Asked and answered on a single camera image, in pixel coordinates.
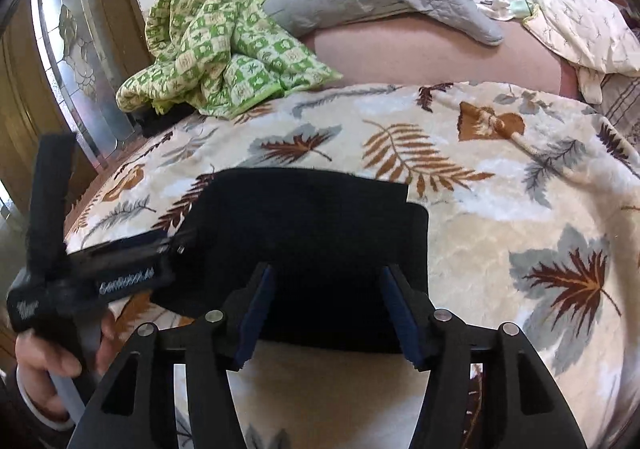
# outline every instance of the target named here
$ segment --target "fern leaf print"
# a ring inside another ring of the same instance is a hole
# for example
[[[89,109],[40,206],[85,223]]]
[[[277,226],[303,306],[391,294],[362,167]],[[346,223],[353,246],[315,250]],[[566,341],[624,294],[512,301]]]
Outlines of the fern leaf print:
[[[580,140],[564,139],[551,144],[536,155],[537,159],[525,168],[523,184],[532,201],[551,209],[546,199],[546,183],[558,176],[562,168],[575,167],[587,149]]]
[[[135,200],[133,202],[119,202],[113,211],[107,214],[107,216],[102,218],[91,228],[91,230],[89,230],[87,235],[82,239],[81,247],[84,247],[84,243],[97,231],[105,231],[115,227],[116,225],[128,222],[145,210],[155,213],[155,209],[148,207],[150,199],[151,196],[147,195],[146,198]]]
[[[191,211],[191,206],[198,199],[200,193],[204,191],[214,177],[215,172],[198,175],[195,182],[191,185],[190,190],[188,190],[180,200],[175,202],[171,209],[159,217],[158,222],[156,222],[152,228],[162,229],[167,232],[169,232],[171,228],[177,229],[184,217]]]
[[[364,143],[364,169],[376,169],[374,178],[411,185],[415,183],[418,196],[423,198],[427,184],[434,192],[453,191],[454,186],[469,189],[469,182],[494,176],[462,168],[436,149],[430,137],[417,124],[400,122],[383,126],[373,121],[378,132]]]
[[[629,155],[625,149],[625,143],[622,140],[622,136],[619,136],[617,131],[613,129],[607,122],[600,124],[600,130],[596,134],[600,139],[602,145],[607,148],[607,153],[616,160],[622,162],[633,176],[640,178],[640,175],[631,167],[629,163]]]

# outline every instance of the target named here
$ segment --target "green checkered cloth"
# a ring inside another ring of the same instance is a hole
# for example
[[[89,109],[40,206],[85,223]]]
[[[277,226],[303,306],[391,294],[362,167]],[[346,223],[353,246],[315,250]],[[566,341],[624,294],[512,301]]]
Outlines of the green checkered cloth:
[[[265,0],[158,0],[145,35],[156,62],[118,90],[121,110],[187,102],[231,119],[272,96],[342,77],[262,10]]]

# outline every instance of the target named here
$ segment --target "leaf-patterned blanket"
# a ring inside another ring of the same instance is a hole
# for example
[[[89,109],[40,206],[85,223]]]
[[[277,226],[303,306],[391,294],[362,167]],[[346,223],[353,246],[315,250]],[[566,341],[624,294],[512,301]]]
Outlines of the leaf-patterned blanket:
[[[120,109],[151,104],[164,114],[187,102],[231,119],[274,95],[342,77],[267,16],[264,1],[156,1],[145,26],[156,62],[118,89]]]
[[[405,184],[408,200],[430,213],[434,304],[469,324],[519,324],[587,444],[608,447],[619,434],[640,391],[640,160],[603,116],[494,83],[356,86],[293,94],[235,121],[191,116],[118,169],[79,217],[69,249],[173,233],[216,173],[235,166]],[[124,306],[123,335],[143,320],[185,321],[144,295]],[[481,368],[473,371],[467,447],[481,407],[472,396]],[[395,449],[408,446],[427,376],[400,355],[261,342],[230,378],[249,438],[267,444],[284,429],[294,448]],[[184,394],[178,402],[186,411]]]

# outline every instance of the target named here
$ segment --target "bed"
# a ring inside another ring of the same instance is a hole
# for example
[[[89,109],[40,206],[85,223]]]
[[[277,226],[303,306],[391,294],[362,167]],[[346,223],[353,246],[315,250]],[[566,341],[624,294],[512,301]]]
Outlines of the bed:
[[[640,390],[640,158],[606,118],[494,82],[357,85],[272,100],[233,121],[194,115],[102,185],[68,249],[172,234],[216,173],[269,166],[405,184],[407,200],[430,213],[434,304],[470,324],[518,324],[588,446],[621,432]],[[144,321],[191,321],[148,295],[114,309],[122,339]],[[252,447],[383,448],[408,445],[427,378],[399,354],[260,341],[230,383]],[[180,368],[175,380],[187,415]]]

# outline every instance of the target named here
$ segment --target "bare skin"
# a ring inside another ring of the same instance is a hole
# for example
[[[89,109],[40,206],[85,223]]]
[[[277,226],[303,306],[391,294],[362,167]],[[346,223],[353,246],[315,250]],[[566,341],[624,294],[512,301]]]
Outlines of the bare skin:
[[[106,373],[118,352],[115,318],[108,311],[101,323],[102,341],[95,356],[95,369]],[[15,357],[20,366],[20,380],[31,402],[52,421],[65,421],[69,415],[56,393],[48,371],[62,377],[77,377],[81,373],[79,361],[62,347],[37,337],[33,330],[18,335]]]

